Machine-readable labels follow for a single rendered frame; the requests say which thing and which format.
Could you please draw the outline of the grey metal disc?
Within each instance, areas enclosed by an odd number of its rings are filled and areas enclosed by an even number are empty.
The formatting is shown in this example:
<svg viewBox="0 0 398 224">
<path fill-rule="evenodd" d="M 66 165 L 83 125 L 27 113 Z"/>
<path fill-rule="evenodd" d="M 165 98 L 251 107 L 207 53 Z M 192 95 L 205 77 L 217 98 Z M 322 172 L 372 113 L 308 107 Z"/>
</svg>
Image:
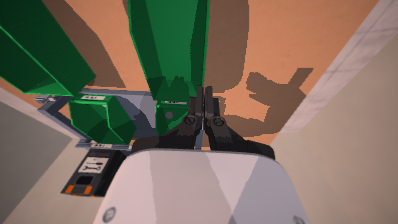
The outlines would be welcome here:
<svg viewBox="0 0 398 224">
<path fill-rule="evenodd" d="M 166 112 L 165 117 L 171 119 L 171 118 L 173 118 L 173 113 L 172 112 Z"/>
</svg>

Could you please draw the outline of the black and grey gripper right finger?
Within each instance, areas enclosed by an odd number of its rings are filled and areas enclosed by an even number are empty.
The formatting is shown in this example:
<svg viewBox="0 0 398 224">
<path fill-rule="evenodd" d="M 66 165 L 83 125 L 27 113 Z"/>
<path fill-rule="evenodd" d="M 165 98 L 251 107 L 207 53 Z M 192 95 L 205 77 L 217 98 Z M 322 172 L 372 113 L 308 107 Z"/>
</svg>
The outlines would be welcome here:
<svg viewBox="0 0 398 224">
<path fill-rule="evenodd" d="M 205 97 L 206 96 L 206 97 Z M 219 100 L 213 98 L 212 86 L 205 87 L 203 130 L 209 139 L 210 150 L 246 152 L 267 156 L 275 160 L 272 147 L 259 142 L 245 140 L 220 116 Z"/>
</svg>

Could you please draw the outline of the green bin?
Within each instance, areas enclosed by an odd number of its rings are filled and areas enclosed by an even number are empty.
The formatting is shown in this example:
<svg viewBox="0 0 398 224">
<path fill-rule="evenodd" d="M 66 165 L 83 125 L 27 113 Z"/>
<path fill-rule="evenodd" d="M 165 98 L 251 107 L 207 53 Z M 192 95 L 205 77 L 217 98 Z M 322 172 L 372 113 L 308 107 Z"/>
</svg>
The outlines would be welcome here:
<svg viewBox="0 0 398 224">
<path fill-rule="evenodd" d="M 96 77 L 42 0 L 0 0 L 0 28 L 0 77 L 22 93 L 75 96 Z"/>
<path fill-rule="evenodd" d="M 157 101 L 155 105 L 155 124 L 159 136 L 163 136 L 169 130 L 182 122 L 188 115 L 189 102 Z M 165 117 L 166 112 L 172 112 L 173 118 Z"/>
<path fill-rule="evenodd" d="M 136 126 L 115 95 L 80 94 L 68 105 L 72 125 L 96 143 L 130 144 Z"/>
<path fill-rule="evenodd" d="M 153 101 L 189 102 L 197 85 L 204 87 L 210 0 L 127 3 L 129 33 Z"/>
</svg>

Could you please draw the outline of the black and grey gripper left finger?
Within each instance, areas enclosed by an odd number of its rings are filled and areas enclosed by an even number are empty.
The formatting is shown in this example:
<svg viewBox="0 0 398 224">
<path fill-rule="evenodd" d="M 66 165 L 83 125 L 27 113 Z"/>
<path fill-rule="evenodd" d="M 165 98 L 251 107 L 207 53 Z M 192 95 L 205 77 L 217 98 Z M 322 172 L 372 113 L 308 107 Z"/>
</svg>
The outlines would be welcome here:
<svg viewBox="0 0 398 224">
<path fill-rule="evenodd" d="M 163 136 L 158 135 L 135 140 L 132 144 L 131 154 L 152 148 L 194 150 L 196 136 L 202 130 L 203 111 L 204 87 L 197 85 L 197 95 L 190 97 L 188 115 L 183 117 L 182 122 Z"/>
</svg>

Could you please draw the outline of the black tool case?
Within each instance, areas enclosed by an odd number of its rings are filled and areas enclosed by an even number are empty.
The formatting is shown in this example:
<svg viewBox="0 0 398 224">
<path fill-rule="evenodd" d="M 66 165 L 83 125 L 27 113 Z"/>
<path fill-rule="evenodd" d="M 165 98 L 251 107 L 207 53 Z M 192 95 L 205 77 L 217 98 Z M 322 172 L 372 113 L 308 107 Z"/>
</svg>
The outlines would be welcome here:
<svg viewBox="0 0 398 224">
<path fill-rule="evenodd" d="M 118 169 L 127 158 L 119 150 L 91 149 L 77 167 L 61 194 L 105 197 Z"/>
</svg>

